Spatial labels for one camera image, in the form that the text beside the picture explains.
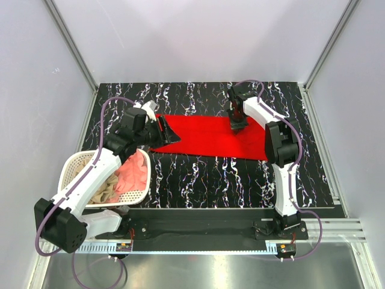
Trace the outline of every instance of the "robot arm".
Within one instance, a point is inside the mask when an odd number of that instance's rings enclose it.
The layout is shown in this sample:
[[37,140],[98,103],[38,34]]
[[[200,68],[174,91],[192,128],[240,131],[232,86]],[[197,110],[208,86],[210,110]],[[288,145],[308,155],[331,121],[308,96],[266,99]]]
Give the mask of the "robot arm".
[[[252,117],[260,126],[265,128],[265,153],[268,161],[272,164],[276,177],[276,225],[278,229],[284,230],[295,227],[301,223],[300,215],[294,207],[297,202],[297,195],[293,199],[289,194],[289,178],[293,192],[296,192],[295,172],[298,165],[295,165],[291,173],[289,168],[298,157],[298,141],[290,128],[279,118],[285,116],[277,113],[267,106],[263,100],[258,99],[256,93],[242,93],[239,88],[233,86],[228,91],[231,102],[228,114],[232,129],[243,129],[247,126],[246,117]],[[286,119],[298,130],[296,119]]]
[[180,141],[163,116],[156,118],[155,106],[151,101],[141,108],[126,110],[122,121],[110,128],[100,155],[99,150],[96,151],[79,175],[50,201],[40,199],[35,204],[37,229],[47,213],[58,205],[45,224],[41,237],[72,253],[86,238],[118,230],[122,218],[111,210],[84,216],[82,213],[97,189],[137,151],[138,146],[160,148]]

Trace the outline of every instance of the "laundry basket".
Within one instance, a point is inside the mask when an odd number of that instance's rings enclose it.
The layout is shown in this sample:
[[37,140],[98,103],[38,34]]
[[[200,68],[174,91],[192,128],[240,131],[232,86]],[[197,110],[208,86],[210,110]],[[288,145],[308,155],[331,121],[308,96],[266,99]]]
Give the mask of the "laundry basket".
[[[140,203],[145,197],[150,188],[150,179],[151,179],[151,164],[150,157],[141,149],[138,149],[144,156],[144,165],[147,166],[147,183],[146,188],[143,191],[127,191],[119,196],[119,201],[117,203],[105,203],[105,204],[92,204],[86,205],[86,208],[100,208],[100,207],[116,207],[122,205],[135,205]],[[83,162],[83,160],[92,157],[96,151],[84,151],[77,152],[73,154],[64,164],[64,167],[61,171],[58,193],[61,192],[74,178],[75,178],[75,169]]]

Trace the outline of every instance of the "black marble surface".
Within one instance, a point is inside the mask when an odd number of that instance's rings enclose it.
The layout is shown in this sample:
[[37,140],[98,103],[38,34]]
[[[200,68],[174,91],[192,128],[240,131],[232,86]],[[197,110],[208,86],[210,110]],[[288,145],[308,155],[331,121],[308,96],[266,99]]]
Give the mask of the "black marble surface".
[[[100,111],[110,97],[135,102],[154,100],[157,113],[227,116],[226,91],[231,82],[101,84],[88,124],[83,150],[96,149]],[[260,90],[253,82],[246,90]],[[295,116],[300,124],[304,155],[297,173],[297,198],[302,207],[333,207],[315,139],[300,90],[295,82],[266,82],[262,99],[278,113]],[[114,101],[105,113],[105,132],[119,121],[129,104]],[[150,154],[152,180],[144,208],[257,208],[273,207],[274,173],[264,161],[236,158]]]

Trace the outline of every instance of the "gray wall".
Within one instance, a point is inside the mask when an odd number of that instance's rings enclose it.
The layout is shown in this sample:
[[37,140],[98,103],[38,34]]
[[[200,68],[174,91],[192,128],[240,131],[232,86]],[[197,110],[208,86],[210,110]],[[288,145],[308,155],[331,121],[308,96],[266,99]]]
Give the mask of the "gray wall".
[[385,2],[360,3],[310,94],[352,217],[385,284]]
[[349,1],[55,2],[99,82],[301,82]]
[[1,1],[0,43],[0,287],[25,288],[33,207],[57,190],[91,90],[43,1]]

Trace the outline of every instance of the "red cloth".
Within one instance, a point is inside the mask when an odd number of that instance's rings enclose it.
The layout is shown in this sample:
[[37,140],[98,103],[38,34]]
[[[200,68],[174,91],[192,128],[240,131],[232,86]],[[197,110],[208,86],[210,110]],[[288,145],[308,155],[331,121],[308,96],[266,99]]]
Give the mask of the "red cloth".
[[231,130],[228,117],[167,115],[165,118],[181,141],[155,152],[267,160],[265,130],[251,117],[247,118],[248,126],[238,133]]

